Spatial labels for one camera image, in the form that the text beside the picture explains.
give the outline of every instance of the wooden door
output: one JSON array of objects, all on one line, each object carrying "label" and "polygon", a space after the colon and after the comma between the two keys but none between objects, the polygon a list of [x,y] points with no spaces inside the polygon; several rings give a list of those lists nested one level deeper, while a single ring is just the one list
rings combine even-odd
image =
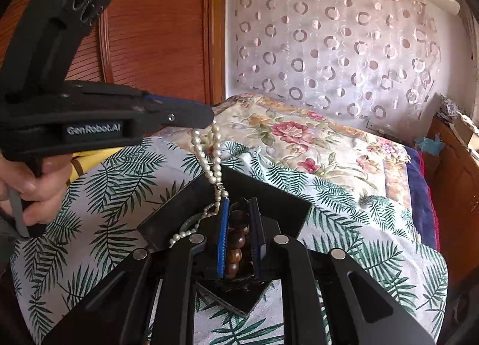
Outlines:
[{"label": "wooden door", "polygon": [[[12,0],[0,18],[0,65],[27,3]],[[208,10],[208,0],[112,0],[84,38],[67,79],[210,103]]]},{"label": "wooden door", "polygon": [[226,97],[225,80],[225,21],[226,0],[209,0],[209,69],[212,103],[223,102]]},{"label": "wooden door", "polygon": [[431,183],[439,221],[441,253],[456,285],[479,265],[479,165],[454,133],[434,119],[428,137],[441,135],[446,147]]}]

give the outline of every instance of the pink rose print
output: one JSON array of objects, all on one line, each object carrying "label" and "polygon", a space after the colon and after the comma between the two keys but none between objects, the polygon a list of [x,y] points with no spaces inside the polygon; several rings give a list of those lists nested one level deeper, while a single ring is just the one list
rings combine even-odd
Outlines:
[{"label": "pink rose print", "polygon": [[318,113],[315,113],[314,111],[308,111],[307,115],[310,118],[315,119],[317,121],[324,121],[325,120],[325,118],[322,115],[319,115]]},{"label": "pink rose print", "polygon": [[378,164],[369,159],[369,156],[359,156],[356,163],[363,169],[363,171],[376,174],[379,171]]},{"label": "pink rose print", "polygon": [[290,144],[299,144],[308,150],[308,144],[313,143],[313,132],[304,125],[297,122],[280,122],[271,126],[272,133],[275,136],[280,136],[284,142]]},{"label": "pink rose print", "polygon": [[384,137],[379,137],[378,138],[378,144],[381,145],[381,146],[383,146],[383,145],[390,145],[391,146],[392,142],[391,142],[391,140],[385,139]]},{"label": "pink rose print", "polygon": [[314,174],[319,169],[319,165],[309,157],[303,162],[298,162],[298,166],[303,167],[309,174]]}]

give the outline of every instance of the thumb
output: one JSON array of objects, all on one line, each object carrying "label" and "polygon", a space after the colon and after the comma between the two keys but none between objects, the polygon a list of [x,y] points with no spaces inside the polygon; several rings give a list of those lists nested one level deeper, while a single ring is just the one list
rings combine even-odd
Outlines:
[{"label": "thumb", "polygon": [[0,180],[21,194],[31,194],[37,189],[37,179],[26,164],[10,162],[3,156],[0,156]]}]

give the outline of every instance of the human hand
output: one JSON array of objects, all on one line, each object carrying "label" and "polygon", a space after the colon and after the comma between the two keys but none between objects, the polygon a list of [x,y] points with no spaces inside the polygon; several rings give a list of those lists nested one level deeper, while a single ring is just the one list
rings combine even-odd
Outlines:
[{"label": "human hand", "polygon": [[34,202],[23,212],[27,226],[50,223],[60,210],[66,192],[66,181],[71,174],[72,155],[43,159],[42,176],[36,178],[22,162],[11,162],[0,154],[0,208],[12,215],[8,200],[8,186],[18,191],[23,200]]}]

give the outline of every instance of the fingernail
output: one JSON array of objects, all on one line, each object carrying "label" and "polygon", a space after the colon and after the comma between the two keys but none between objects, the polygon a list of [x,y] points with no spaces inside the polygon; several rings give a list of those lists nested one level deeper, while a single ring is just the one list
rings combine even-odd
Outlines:
[{"label": "fingernail", "polygon": [[34,216],[30,215],[27,211],[23,213],[23,222],[25,222],[26,226],[32,226],[36,223]]},{"label": "fingernail", "polygon": [[37,186],[28,180],[23,182],[23,193],[33,194],[37,190]]},{"label": "fingernail", "polygon": [[42,166],[42,171],[44,174],[49,174],[53,170],[53,163],[44,161]]}]

